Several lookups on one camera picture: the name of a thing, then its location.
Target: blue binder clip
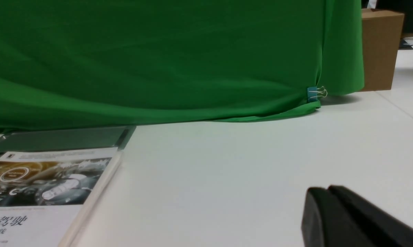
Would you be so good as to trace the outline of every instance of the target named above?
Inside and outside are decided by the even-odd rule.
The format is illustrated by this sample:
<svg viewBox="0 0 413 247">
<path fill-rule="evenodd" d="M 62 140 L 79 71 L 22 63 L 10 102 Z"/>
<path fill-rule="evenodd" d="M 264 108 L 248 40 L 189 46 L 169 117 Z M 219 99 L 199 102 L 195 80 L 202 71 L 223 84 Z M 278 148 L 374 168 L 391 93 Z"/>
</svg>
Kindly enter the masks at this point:
<svg viewBox="0 0 413 247">
<path fill-rule="evenodd" d="M 307 88 L 307 103 L 318 101 L 319 97 L 327 97 L 328 92 L 325 87 L 311 86 Z"/>
</svg>

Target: white desk surface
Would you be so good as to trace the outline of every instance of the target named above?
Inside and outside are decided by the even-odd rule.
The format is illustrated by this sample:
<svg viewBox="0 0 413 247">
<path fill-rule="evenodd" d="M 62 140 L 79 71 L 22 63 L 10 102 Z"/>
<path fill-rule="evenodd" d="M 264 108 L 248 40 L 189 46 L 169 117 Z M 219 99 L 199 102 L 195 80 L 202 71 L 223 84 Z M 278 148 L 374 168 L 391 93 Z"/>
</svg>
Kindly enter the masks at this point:
<svg viewBox="0 0 413 247">
<path fill-rule="evenodd" d="M 78 246 L 302 247 L 306 189 L 330 184 L 413 227 L 413 115 L 380 93 L 294 119 L 138 127 Z"/>
</svg>

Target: binder clip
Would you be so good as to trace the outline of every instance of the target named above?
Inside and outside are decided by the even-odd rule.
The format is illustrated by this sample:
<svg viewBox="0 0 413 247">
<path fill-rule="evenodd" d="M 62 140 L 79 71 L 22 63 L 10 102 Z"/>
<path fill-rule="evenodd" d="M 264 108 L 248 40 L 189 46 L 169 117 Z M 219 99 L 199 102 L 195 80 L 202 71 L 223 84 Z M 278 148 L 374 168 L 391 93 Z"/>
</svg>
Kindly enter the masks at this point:
<svg viewBox="0 0 413 247">
<path fill-rule="evenodd" d="M 307 103 L 318 101 L 319 97 L 327 97 L 328 92 L 325 87 L 311 86 L 307 88 Z"/>
<path fill-rule="evenodd" d="M 413 228 L 343 186 L 307 190 L 305 247 L 413 247 Z"/>
</svg>

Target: green cloth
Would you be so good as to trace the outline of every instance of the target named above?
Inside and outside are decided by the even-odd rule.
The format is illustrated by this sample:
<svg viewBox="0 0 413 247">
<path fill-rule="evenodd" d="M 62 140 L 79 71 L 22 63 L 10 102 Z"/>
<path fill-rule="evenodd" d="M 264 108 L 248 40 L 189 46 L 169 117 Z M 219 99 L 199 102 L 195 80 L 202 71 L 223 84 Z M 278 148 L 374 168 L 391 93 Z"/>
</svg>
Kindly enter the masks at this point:
<svg viewBox="0 0 413 247">
<path fill-rule="evenodd" d="M 0 0 L 0 132 L 296 117 L 363 87 L 355 0 Z"/>
</svg>

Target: cardboard box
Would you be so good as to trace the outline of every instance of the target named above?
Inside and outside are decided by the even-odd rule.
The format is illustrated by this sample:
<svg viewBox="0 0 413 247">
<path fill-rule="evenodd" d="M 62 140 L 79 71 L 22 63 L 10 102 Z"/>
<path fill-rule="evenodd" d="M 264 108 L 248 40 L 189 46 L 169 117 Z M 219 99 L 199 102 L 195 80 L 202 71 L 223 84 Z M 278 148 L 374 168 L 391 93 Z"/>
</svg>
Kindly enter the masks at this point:
<svg viewBox="0 0 413 247">
<path fill-rule="evenodd" d="M 362 9 L 365 69 L 365 87 L 362 91 L 391 89 L 403 19 L 402 13 Z"/>
</svg>

